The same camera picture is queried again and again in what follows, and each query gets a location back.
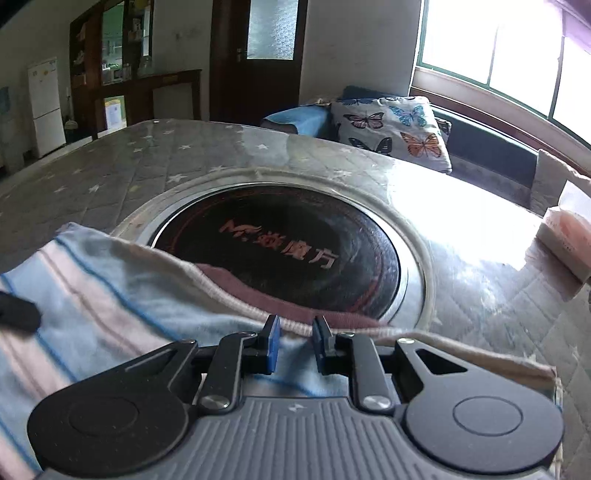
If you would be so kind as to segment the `window with green frame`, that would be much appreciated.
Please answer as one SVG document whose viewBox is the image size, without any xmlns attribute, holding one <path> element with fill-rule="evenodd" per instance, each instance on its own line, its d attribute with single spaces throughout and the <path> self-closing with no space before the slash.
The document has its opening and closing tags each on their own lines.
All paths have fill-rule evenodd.
<svg viewBox="0 0 591 480">
<path fill-rule="evenodd" d="M 419 63 L 590 141 L 590 28 L 564 1 L 429 1 Z"/>
</svg>

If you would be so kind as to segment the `dark wooden cabinet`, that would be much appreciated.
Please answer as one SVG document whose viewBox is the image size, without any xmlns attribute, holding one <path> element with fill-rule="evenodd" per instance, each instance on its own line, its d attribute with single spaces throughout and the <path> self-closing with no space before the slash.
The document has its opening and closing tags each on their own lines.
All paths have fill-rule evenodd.
<svg viewBox="0 0 591 480">
<path fill-rule="evenodd" d="M 106 102 L 123 101 L 127 125 L 155 117 L 153 92 L 187 84 L 190 118 L 201 118 L 198 69 L 153 71 L 153 1 L 99 1 L 69 26 L 71 117 L 85 136 L 108 129 Z"/>
</svg>

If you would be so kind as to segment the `beige cushion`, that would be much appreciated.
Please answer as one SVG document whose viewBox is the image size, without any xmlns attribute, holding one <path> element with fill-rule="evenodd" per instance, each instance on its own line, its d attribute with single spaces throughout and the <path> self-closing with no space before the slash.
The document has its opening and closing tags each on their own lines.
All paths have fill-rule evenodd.
<svg viewBox="0 0 591 480">
<path fill-rule="evenodd" d="M 530 210 L 543 216 L 546 210 L 557 206 L 567 182 L 591 194 L 590 178 L 581 175 L 558 157 L 540 149 L 530 195 Z"/>
</svg>

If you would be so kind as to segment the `dark wooden door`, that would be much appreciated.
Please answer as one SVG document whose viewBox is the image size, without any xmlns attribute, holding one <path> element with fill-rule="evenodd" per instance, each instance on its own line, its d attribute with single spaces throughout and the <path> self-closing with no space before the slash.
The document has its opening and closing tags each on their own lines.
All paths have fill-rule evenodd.
<svg viewBox="0 0 591 480">
<path fill-rule="evenodd" d="M 209 118 L 258 126 L 297 106 L 305 0 L 218 0 L 212 5 Z"/>
</svg>

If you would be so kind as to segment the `pink tissue box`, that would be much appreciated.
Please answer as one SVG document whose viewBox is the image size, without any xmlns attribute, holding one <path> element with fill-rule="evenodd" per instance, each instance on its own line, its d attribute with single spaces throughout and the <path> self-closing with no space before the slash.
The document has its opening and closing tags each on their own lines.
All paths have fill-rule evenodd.
<svg viewBox="0 0 591 480">
<path fill-rule="evenodd" d="M 570 181 L 546 210 L 537 238 L 582 283 L 590 280 L 590 197 Z"/>
</svg>

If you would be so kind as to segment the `blue striped knit garment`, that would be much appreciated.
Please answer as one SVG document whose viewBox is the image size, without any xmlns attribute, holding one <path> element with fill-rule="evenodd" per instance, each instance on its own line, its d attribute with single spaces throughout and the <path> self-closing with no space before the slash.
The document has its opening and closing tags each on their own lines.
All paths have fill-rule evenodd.
<svg viewBox="0 0 591 480">
<path fill-rule="evenodd" d="M 266 313 L 223 292 L 204 270 L 74 223 L 1 276 L 32 302 L 40 324 L 1 330 L 1 475 L 40 467 L 26 434 L 33 408 L 72 383 L 168 343 L 212 345 L 257 330 Z"/>
</svg>

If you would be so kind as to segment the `white refrigerator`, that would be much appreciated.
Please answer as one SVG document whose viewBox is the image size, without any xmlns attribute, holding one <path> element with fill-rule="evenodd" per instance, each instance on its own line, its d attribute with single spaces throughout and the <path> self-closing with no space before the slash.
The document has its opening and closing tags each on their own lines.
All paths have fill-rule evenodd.
<svg viewBox="0 0 591 480">
<path fill-rule="evenodd" d="M 28 86 L 36 151 L 39 158 L 66 143 L 59 98 L 57 58 L 28 69 Z"/>
</svg>

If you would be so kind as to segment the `butterfly print pillow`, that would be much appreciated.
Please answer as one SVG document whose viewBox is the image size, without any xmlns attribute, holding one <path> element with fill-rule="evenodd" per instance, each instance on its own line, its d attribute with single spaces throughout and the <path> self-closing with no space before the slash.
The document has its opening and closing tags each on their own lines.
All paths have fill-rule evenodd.
<svg viewBox="0 0 591 480">
<path fill-rule="evenodd" d="M 332 103 L 331 113 L 342 144 L 440 173 L 453 170 L 444 136 L 423 96 L 339 100 Z"/>
</svg>

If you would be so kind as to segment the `blue bench sofa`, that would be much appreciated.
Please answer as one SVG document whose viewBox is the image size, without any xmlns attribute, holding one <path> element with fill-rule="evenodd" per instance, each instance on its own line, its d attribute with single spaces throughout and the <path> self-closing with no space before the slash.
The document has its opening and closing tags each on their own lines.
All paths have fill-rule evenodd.
<svg viewBox="0 0 591 480">
<path fill-rule="evenodd" d="M 266 116 L 260 126 L 339 142 L 450 174 L 527 207 L 537 154 L 476 120 L 434 106 L 425 96 L 348 86 Z"/>
</svg>

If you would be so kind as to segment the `round black induction cooktop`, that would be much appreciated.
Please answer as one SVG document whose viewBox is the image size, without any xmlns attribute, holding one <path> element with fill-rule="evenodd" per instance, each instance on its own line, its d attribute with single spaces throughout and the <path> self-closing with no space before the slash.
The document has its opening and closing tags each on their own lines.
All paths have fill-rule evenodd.
<svg viewBox="0 0 591 480">
<path fill-rule="evenodd" d="M 307 325 L 414 329 L 435 309 L 416 228 L 378 191 L 302 172 L 222 169 L 141 202 L 118 238 L 197 267 L 246 306 Z"/>
</svg>

